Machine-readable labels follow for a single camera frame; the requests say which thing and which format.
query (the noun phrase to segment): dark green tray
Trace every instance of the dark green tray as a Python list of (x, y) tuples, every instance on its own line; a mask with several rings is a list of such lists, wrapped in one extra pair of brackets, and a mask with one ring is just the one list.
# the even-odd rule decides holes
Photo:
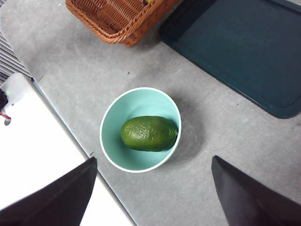
[(301, 111), (301, 7), (285, 0), (184, 0), (167, 45), (278, 118)]

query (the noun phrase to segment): wicker basket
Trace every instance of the wicker basket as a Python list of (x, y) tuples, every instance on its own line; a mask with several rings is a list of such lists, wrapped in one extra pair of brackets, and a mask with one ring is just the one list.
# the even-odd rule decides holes
[(66, 6), (101, 40), (132, 47), (177, 1), (66, 0)]

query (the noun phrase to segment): gray surface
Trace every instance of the gray surface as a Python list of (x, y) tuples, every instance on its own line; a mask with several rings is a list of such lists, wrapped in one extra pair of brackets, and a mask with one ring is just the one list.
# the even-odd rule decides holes
[[(301, 114), (267, 114), (159, 42), (158, 25), (127, 48), (98, 40), (62, 0), (10, 0), (1, 16), (16, 55), (139, 226), (226, 226), (210, 170), (216, 154), (301, 203)], [(114, 98), (139, 86), (175, 100), (183, 132), (166, 164), (131, 174), (106, 160), (99, 127)]]

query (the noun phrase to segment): green avocado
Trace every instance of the green avocado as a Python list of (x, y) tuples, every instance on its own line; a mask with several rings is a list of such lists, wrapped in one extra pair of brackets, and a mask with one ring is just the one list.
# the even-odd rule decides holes
[(159, 152), (174, 145), (178, 129), (166, 118), (141, 116), (126, 121), (120, 133), (125, 145), (131, 149)]

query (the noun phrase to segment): mint green bowl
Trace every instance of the mint green bowl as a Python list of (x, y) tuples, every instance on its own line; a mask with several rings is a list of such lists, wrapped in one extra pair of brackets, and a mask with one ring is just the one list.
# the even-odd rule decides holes
[[(126, 147), (120, 129), (129, 119), (143, 116), (161, 116), (175, 122), (179, 129), (174, 146), (161, 152), (141, 152)], [(100, 126), (100, 143), (105, 157), (126, 172), (142, 173), (165, 163), (175, 152), (181, 136), (181, 117), (174, 101), (164, 92), (148, 87), (131, 89), (109, 106)]]

